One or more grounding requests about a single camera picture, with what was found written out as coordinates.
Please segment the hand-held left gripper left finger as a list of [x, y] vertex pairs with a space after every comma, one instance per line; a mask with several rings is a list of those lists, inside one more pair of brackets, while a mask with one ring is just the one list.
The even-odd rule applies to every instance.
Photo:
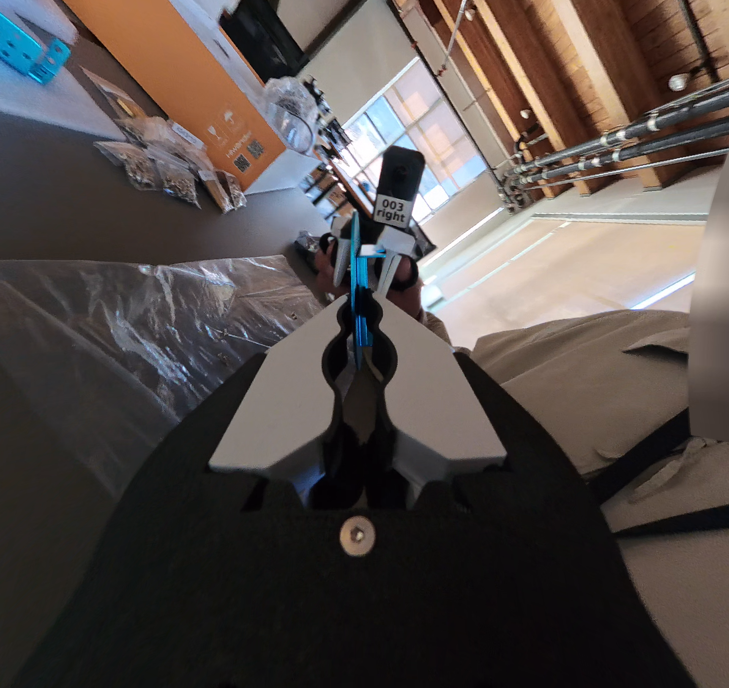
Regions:
[[351, 305], [343, 296], [268, 350], [219, 445], [211, 471], [313, 486], [342, 423], [336, 380], [349, 363]]

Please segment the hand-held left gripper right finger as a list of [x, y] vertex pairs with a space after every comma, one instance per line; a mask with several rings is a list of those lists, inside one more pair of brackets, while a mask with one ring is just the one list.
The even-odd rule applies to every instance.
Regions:
[[502, 466], [506, 450], [452, 348], [382, 294], [372, 299], [381, 314], [377, 333], [394, 349], [394, 372], [379, 368], [395, 430], [394, 469], [425, 485]]

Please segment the blue metal servo bracket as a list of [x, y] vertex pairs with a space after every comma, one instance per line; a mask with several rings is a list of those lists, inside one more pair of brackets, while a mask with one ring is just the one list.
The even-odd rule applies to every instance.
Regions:
[[369, 261], [377, 260], [374, 244], [362, 244], [354, 257], [355, 298], [353, 301], [354, 323], [356, 324], [356, 345], [360, 348], [372, 346], [372, 336], [369, 332], [365, 291], [369, 290]]

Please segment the blue round metal plate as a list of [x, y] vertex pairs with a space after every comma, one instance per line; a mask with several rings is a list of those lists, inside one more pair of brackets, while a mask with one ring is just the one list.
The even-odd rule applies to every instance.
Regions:
[[357, 369], [360, 370], [365, 361], [365, 350], [371, 347], [371, 337], [365, 305], [365, 292], [369, 291], [369, 263], [368, 258], [363, 255], [361, 223], [357, 211], [351, 217], [350, 242], [350, 304], [353, 355]]

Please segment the clear plastic bag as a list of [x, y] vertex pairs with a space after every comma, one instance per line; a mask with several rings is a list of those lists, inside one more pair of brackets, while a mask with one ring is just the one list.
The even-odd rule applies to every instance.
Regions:
[[171, 429], [322, 308], [281, 255], [2, 261], [2, 369], [118, 500]]

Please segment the person's right forearm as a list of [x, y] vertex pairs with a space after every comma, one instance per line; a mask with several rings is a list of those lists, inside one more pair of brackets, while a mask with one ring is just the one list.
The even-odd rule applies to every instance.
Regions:
[[441, 319], [428, 310], [421, 309], [420, 314], [418, 315], [418, 321], [431, 333], [443, 340], [451, 348], [451, 350], [454, 351], [448, 330]]

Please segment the person's right hand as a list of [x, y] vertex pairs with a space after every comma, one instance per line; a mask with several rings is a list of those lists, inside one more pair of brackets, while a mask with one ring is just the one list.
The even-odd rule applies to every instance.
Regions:
[[[320, 294], [332, 294], [339, 298], [349, 293], [349, 288], [336, 286], [334, 284], [334, 267], [329, 252], [319, 249], [314, 258], [316, 266], [316, 287]], [[409, 257], [403, 257], [396, 269], [395, 282], [407, 282], [412, 276], [413, 261]], [[421, 288], [422, 282], [417, 279], [413, 286], [404, 291], [397, 291], [392, 284], [387, 293], [387, 299], [406, 312], [407, 315], [418, 319], [421, 314]]]

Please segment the gridded window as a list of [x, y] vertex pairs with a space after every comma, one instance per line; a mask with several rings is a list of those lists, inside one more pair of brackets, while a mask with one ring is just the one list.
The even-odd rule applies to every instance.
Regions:
[[424, 155], [426, 166], [413, 218], [422, 223], [486, 172], [486, 162], [440, 87], [415, 60], [345, 130], [345, 172], [374, 199], [384, 152], [400, 146]]

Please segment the person's beige jacket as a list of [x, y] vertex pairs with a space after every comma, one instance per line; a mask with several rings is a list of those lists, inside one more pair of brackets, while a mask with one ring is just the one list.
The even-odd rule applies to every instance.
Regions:
[[346, 585], [366, 586], [358, 617], [304, 557], [324, 599], [332, 647], [306, 637], [293, 667], [305, 686], [727, 686], [727, 441], [659, 454], [600, 504], [595, 477], [688, 406], [688, 315], [615, 310], [482, 337], [465, 358], [411, 321], [440, 403], [446, 366], [466, 378], [445, 406], [471, 401], [473, 431], [436, 425], [449, 447], [476, 447], [492, 424], [504, 466], [427, 472], [411, 510], [369, 511], [365, 564], [335, 545], [341, 517], [305, 535]]

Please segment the bubble wrap bundle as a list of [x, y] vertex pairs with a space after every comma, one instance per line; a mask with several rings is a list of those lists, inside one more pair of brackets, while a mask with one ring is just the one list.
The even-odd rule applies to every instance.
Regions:
[[295, 77], [269, 79], [263, 101], [267, 121], [287, 148], [309, 154], [316, 141], [319, 110], [305, 85]]

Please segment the pile of screw bags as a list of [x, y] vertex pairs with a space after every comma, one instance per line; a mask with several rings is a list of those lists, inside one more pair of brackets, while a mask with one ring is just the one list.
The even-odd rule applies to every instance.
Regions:
[[200, 209], [200, 184], [221, 213], [244, 209], [246, 196], [237, 178], [217, 168], [205, 144], [172, 120], [146, 114], [121, 88], [83, 69], [117, 113], [122, 141], [97, 141], [96, 149], [140, 191], [163, 192]]

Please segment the black monitor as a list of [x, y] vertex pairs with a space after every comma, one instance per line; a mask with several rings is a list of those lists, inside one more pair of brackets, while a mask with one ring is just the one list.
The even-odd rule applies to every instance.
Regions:
[[219, 25], [263, 83], [296, 77], [308, 63], [269, 0], [240, 0]]

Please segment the black ceiling pipes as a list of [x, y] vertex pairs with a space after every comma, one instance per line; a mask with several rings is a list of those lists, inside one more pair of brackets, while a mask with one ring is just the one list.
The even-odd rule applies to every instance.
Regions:
[[514, 214], [533, 204], [533, 192], [725, 156], [727, 109], [728, 81], [721, 80], [587, 142], [530, 161], [525, 151], [517, 153], [499, 184], [500, 198]]

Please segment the orange white cardboard box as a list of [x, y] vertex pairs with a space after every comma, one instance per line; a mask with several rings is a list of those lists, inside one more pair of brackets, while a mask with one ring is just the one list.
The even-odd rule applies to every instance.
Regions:
[[318, 166], [271, 126], [251, 67], [193, 0], [62, 1], [245, 192], [297, 187]]

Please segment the white foam sheet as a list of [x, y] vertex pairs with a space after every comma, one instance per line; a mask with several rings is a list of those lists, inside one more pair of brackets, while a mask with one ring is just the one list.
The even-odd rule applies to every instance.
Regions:
[[[71, 50], [78, 41], [77, 28], [54, 0], [1, 0], [1, 10], [43, 47], [56, 38]], [[47, 85], [23, 77], [2, 62], [2, 112], [98, 139], [122, 140], [120, 129], [69, 72], [68, 62]]]

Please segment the long blue perforated bracket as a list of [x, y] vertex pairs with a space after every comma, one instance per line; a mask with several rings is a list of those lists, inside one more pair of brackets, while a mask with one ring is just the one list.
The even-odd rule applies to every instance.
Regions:
[[1, 14], [1, 60], [15, 72], [40, 85], [52, 82], [71, 56], [70, 48], [54, 38], [47, 47], [9, 17]]

